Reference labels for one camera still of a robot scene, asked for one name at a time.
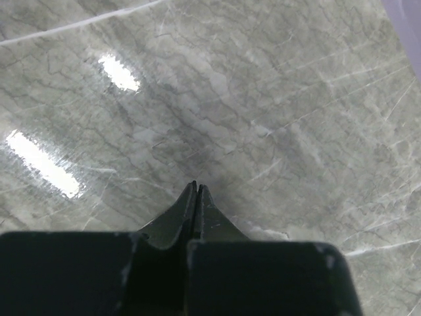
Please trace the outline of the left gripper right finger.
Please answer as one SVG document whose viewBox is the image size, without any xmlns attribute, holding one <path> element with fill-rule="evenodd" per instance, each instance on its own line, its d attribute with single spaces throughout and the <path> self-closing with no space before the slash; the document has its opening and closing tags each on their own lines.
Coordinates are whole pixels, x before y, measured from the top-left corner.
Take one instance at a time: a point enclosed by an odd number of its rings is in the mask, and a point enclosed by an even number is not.
<svg viewBox="0 0 421 316">
<path fill-rule="evenodd" d="M 245 242 L 250 239 L 215 205 L 206 185 L 200 185 L 193 224 L 193 237 L 206 242 Z"/>
</svg>

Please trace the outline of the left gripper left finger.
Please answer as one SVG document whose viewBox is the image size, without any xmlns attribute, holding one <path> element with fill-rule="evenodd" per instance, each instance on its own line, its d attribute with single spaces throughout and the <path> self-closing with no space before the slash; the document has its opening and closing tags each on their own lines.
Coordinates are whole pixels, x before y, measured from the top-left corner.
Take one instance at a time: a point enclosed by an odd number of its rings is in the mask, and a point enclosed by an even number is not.
<svg viewBox="0 0 421 316">
<path fill-rule="evenodd" d="M 195 214 L 197 182 L 187 184 L 179 198 L 162 214 L 143 226 L 138 233 L 152 247 L 172 248 L 186 234 L 189 236 Z"/>
</svg>

